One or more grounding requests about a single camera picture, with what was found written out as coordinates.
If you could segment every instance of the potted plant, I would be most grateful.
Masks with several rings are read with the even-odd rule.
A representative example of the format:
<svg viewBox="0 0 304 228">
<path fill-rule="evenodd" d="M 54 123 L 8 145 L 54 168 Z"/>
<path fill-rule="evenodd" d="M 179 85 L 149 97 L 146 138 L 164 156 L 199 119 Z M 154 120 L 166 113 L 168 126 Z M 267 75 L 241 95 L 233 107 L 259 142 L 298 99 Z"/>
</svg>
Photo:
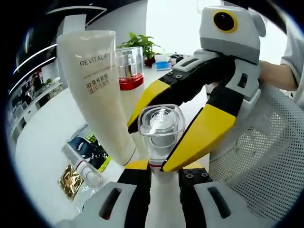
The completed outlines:
<svg viewBox="0 0 304 228">
<path fill-rule="evenodd" d="M 130 48 L 130 47 L 142 47 L 142 54 L 145 58 L 144 63 L 148 67 L 152 67 L 152 64 L 155 63 L 154 55 L 156 54 L 153 52 L 152 48 L 154 46 L 158 46 L 154 44 L 151 40 L 153 37 L 144 36 L 144 35 L 136 35 L 130 32 L 130 40 L 122 43 L 120 46 L 116 47 L 117 49 L 120 48 Z"/>
</svg>

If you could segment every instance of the robotic hand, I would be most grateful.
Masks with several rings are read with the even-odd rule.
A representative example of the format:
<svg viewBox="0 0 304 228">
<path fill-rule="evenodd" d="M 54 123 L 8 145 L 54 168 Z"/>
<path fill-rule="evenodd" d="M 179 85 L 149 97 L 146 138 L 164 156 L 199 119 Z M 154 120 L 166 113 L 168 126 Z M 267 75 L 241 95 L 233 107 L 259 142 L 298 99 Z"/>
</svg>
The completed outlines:
<svg viewBox="0 0 304 228">
<path fill-rule="evenodd" d="M 236 118 L 248 116 L 261 93 L 259 36 L 265 36 L 266 28 L 259 14 L 239 7 L 205 7 L 199 34 L 202 49 L 154 81 L 128 122 L 129 133 L 134 133 L 144 107 L 181 105 L 205 84 L 220 82 L 162 164 L 163 171 L 177 171 L 209 153 Z"/>
<path fill-rule="evenodd" d="M 129 120 L 129 133 L 138 131 L 138 119 L 144 107 L 181 105 L 194 98 L 204 85 L 219 82 L 162 169 L 180 170 L 180 202 L 187 227 L 238 227 L 240 224 L 262 227 L 261 221 L 250 213 L 246 202 L 233 190 L 218 181 L 211 182 L 202 168 L 195 171 L 199 178 L 195 178 L 194 169 L 181 168 L 215 148 L 236 119 L 246 119 L 255 106 L 261 93 L 259 36 L 265 36 L 266 28 L 255 12 L 215 6 L 204 8 L 199 34 L 202 49 L 180 61 L 144 91 Z M 131 163 L 118 182 L 108 183 L 85 203 L 83 213 L 73 220 L 62 220 L 57 227 L 88 227 L 88 224 L 90 227 L 144 227 L 150 187 L 148 162 Z M 228 202 L 232 208 L 226 210 L 228 214 L 219 213 L 211 197 L 212 190 L 218 190 Z M 208 209 L 203 210 L 202 205 L 207 205 Z"/>
</svg>

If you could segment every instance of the mesh chair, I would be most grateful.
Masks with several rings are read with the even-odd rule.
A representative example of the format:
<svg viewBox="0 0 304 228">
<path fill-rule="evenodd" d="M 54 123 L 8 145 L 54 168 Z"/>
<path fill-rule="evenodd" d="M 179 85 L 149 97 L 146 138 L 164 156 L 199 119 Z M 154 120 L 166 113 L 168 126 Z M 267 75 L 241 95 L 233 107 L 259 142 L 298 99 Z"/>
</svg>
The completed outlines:
<svg viewBox="0 0 304 228">
<path fill-rule="evenodd" d="M 265 86 L 250 116 L 210 154 L 209 174 L 260 218 L 280 220 L 304 188 L 304 112 Z"/>
</svg>

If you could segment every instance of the black screw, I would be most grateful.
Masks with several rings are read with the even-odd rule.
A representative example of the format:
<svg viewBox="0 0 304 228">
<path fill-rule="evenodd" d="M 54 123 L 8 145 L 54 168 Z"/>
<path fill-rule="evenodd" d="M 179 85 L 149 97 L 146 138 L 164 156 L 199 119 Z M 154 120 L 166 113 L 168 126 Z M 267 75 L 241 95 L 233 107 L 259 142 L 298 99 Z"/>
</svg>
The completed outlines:
<svg viewBox="0 0 304 228">
<path fill-rule="evenodd" d="M 192 174 L 187 174 L 186 177 L 191 179 L 191 178 L 193 178 L 193 175 Z"/>
</svg>

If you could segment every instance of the person's arm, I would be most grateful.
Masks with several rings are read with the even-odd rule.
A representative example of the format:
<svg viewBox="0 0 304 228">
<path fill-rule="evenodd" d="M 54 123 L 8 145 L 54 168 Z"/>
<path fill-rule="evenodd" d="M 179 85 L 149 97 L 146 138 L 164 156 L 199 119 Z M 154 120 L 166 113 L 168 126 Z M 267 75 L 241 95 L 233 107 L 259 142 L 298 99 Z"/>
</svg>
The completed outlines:
<svg viewBox="0 0 304 228">
<path fill-rule="evenodd" d="M 260 61 L 260 80 L 270 86 L 287 91 L 296 91 L 298 85 L 291 68 L 285 64 L 275 65 L 266 61 Z"/>
</svg>

